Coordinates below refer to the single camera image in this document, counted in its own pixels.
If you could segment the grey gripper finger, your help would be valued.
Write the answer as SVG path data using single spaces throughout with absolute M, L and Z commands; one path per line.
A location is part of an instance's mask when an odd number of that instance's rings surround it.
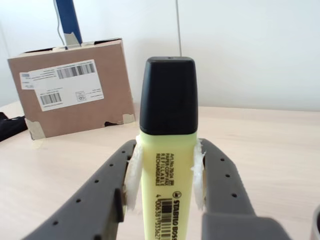
M 276 220 L 257 216 L 233 161 L 207 139 L 199 140 L 203 240 L 288 240 Z
M 27 240 L 115 240 L 133 210 L 142 176 L 141 138 L 122 145 Z

